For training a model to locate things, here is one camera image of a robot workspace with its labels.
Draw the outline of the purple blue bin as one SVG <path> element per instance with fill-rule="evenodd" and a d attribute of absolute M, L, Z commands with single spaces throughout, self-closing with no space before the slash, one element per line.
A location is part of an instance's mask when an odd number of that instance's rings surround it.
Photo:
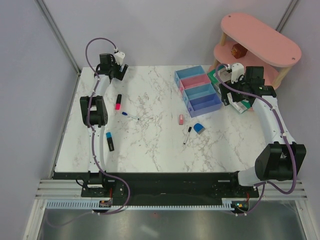
<path fill-rule="evenodd" d="M 222 102 L 216 93 L 191 99 L 187 103 L 187 110 L 192 118 L 217 111 Z"/>

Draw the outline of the pink bin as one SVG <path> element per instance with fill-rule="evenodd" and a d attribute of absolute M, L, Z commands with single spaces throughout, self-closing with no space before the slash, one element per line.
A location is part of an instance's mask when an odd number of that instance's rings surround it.
<path fill-rule="evenodd" d="M 210 83 L 211 83 L 211 80 L 207 76 L 207 74 L 200 74 L 200 75 L 180 79 L 178 81 L 178 89 L 180 90 L 180 93 L 183 95 L 184 90 L 195 88 L 205 84 L 210 84 Z"/>

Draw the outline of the blue capped pen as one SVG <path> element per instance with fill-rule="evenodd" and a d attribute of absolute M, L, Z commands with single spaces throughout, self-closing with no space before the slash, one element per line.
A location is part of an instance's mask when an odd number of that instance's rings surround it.
<path fill-rule="evenodd" d="M 132 119 L 135 119 L 135 120 L 140 120 L 140 118 L 138 117 L 138 116 L 134 116 L 134 115 L 131 115 L 131 114 L 129 114 L 129 113 L 127 113 L 127 112 L 122 112 L 121 113 L 123 116 L 127 116 L 127 117 L 129 117 L 129 118 L 132 118 Z"/>

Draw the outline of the light blue end bin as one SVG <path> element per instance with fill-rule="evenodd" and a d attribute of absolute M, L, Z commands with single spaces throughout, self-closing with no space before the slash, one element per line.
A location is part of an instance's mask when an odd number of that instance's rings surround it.
<path fill-rule="evenodd" d="M 191 78 L 205 74 L 205 71 L 201 65 L 177 70 L 174 72 L 174 81 L 178 88 L 180 88 L 180 81 L 183 79 Z"/>

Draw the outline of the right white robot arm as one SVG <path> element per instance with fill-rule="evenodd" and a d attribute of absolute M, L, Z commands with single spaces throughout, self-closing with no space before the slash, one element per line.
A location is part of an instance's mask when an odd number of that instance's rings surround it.
<path fill-rule="evenodd" d="M 307 150 L 289 133 L 278 108 L 276 92 L 271 85 L 265 85 L 264 68 L 220 63 L 215 69 L 225 69 L 231 74 L 226 82 L 216 75 L 223 104 L 247 100 L 258 116 L 266 143 L 254 166 L 239 171 L 238 179 L 229 184 L 230 193 L 240 197 L 247 187 L 270 184 L 282 194 L 291 194 Z"/>

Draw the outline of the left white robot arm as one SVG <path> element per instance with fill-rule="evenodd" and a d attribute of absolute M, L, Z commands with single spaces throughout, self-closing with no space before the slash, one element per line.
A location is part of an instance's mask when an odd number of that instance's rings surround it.
<path fill-rule="evenodd" d="M 125 54 L 118 50 L 113 54 L 100 54 L 100 63 L 93 74 L 95 83 L 91 93 L 79 100 L 82 121 L 87 127 L 90 140 L 88 177 L 84 179 L 83 197 L 107 197 L 110 191 L 110 185 L 105 181 L 104 136 L 108 111 L 104 95 L 112 79 L 123 80 L 128 68 L 128 65 L 123 64 L 124 58 Z"/>

